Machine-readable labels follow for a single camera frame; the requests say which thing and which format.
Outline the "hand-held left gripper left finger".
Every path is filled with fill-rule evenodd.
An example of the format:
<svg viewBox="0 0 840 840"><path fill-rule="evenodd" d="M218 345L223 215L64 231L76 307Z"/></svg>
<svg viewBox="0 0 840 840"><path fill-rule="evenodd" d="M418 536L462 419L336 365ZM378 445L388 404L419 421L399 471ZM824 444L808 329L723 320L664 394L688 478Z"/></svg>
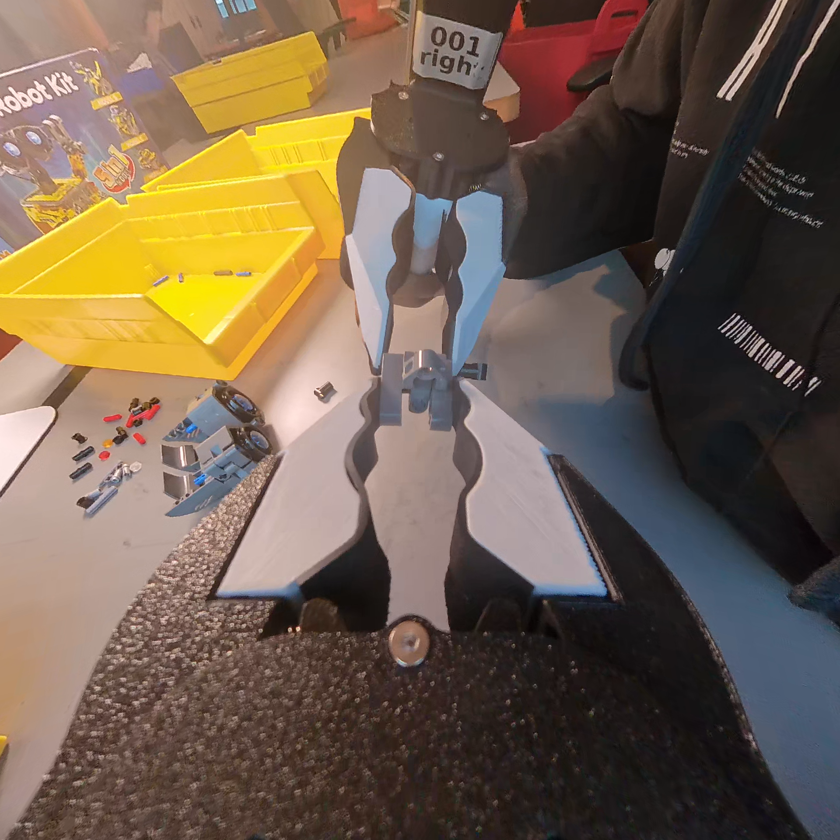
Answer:
<svg viewBox="0 0 840 840"><path fill-rule="evenodd" d="M217 599L334 605L351 631L383 629L389 563L364 486L377 463L379 380L341 398L282 452L215 584Z"/></svg>

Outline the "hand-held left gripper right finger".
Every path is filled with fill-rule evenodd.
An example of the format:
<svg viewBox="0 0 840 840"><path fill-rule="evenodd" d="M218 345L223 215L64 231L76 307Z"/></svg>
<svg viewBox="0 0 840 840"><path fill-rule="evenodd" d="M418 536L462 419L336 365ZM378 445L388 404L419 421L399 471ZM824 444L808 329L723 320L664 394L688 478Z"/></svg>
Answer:
<svg viewBox="0 0 840 840"><path fill-rule="evenodd" d="M471 381L458 383L458 498L445 575L448 625L469 632L492 602L528 620L543 599L604 605L608 573L551 453Z"/></svg>

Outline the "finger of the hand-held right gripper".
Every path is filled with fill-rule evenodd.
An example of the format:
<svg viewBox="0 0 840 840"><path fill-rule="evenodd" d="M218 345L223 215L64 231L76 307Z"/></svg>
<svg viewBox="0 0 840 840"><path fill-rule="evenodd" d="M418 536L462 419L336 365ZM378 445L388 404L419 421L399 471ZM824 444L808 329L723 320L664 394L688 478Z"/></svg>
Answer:
<svg viewBox="0 0 840 840"><path fill-rule="evenodd" d="M448 216L448 357L460 372L505 273L502 260L502 199L473 192Z"/></svg>
<svg viewBox="0 0 840 840"><path fill-rule="evenodd" d="M413 251L415 192L396 169L368 168L345 243L371 372L382 373L393 327L393 298Z"/></svg>

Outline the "black brick assembly coloured pins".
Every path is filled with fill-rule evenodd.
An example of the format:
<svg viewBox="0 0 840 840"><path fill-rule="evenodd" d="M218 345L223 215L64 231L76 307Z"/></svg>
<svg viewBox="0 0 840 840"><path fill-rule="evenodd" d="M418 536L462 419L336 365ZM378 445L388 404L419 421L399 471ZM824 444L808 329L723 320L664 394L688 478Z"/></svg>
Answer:
<svg viewBox="0 0 840 840"><path fill-rule="evenodd" d="M408 394L408 410L426 413L433 431L447 432L452 427L454 379L483 382L487 378L487 363L466 363L456 374L451 366L446 355L432 350L403 354L402 393Z"/></svg>

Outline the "small brick parts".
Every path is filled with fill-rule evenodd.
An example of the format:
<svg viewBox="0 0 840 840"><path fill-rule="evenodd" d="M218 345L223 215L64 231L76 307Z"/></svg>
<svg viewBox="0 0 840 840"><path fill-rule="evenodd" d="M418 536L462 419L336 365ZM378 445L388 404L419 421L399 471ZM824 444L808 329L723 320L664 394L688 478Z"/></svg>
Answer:
<svg viewBox="0 0 840 840"><path fill-rule="evenodd" d="M73 440L79 445L79 450L72 456L76 467L70 472L69 479L73 484L82 482L92 476L94 467L100 465L102 474L96 478L96 485L76 500L86 520L91 520L112 502L119 491L126 487L143 469L140 460L129 452L127 460L119 455L119 449L131 443L135 447L147 445L147 437L142 429L143 425L151 423L161 410L161 400L153 396L142 401L134 397L123 413L106 415L102 421L109 427L109 437L94 446L83 434L73 434Z"/></svg>

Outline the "grey desk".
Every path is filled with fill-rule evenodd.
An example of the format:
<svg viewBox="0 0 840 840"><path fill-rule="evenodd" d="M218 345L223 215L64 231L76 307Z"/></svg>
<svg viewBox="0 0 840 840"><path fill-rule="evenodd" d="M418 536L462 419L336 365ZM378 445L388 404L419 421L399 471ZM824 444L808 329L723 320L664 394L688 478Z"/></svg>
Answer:
<svg viewBox="0 0 840 840"><path fill-rule="evenodd" d="M479 343L479 387L561 454L666 562L703 617L759 747L814 838L838 838L838 629L788 599L791 586L691 492L648 395L615 367L644 292L611 253L535 280L502 281ZM91 671L158 566L203 514L168 518L161 436L204 379L93 369L65 385L55 425L2 495L2 838L50 770ZM97 516L76 500L102 466L69 479L79 450L109 437L106 415L153 396L143 469Z"/></svg>

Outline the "grey twin engine brick model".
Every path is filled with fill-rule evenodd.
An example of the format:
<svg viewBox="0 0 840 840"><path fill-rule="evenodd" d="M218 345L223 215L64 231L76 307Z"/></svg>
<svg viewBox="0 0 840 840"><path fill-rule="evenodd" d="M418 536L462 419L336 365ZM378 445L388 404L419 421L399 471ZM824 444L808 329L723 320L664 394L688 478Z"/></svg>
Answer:
<svg viewBox="0 0 840 840"><path fill-rule="evenodd" d="M168 518L211 508L275 454L265 415L243 392L216 381L161 442Z"/></svg>

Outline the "red chair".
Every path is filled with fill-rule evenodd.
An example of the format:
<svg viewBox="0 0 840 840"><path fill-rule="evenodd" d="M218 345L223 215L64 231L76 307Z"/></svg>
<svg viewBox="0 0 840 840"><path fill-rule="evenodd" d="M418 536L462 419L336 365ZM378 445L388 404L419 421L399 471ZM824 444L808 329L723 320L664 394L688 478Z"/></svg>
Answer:
<svg viewBox="0 0 840 840"><path fill-rule="evenodd" d="M511 28L500 51L501 65L520 90L519 114L508 124L511 141L552 131L607 84L647 9L645 1L606 1L589 19Z"/></svg>

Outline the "person's black hoodie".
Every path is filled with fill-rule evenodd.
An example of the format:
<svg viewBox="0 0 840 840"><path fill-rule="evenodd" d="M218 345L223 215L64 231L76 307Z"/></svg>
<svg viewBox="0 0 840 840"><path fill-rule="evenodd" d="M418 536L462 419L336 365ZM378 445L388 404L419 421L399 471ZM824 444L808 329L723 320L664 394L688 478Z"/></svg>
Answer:
<svg viewBox="0 0 840 840"><path fill-rule="evenodd" d="M838 2L685 2L645 313L687 485L788 582L838 556Z"/></svg>

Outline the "printed toy box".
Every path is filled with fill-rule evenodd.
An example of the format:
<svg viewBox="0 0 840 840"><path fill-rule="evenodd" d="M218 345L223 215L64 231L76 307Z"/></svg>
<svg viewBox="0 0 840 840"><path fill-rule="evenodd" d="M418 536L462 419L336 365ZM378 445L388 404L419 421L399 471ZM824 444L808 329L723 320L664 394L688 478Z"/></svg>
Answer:
<svg viewBox="0 0 840 840"><path fill-rule="evenodd" d="M2 258L167 170L100 50L2 73Z"/></svg>

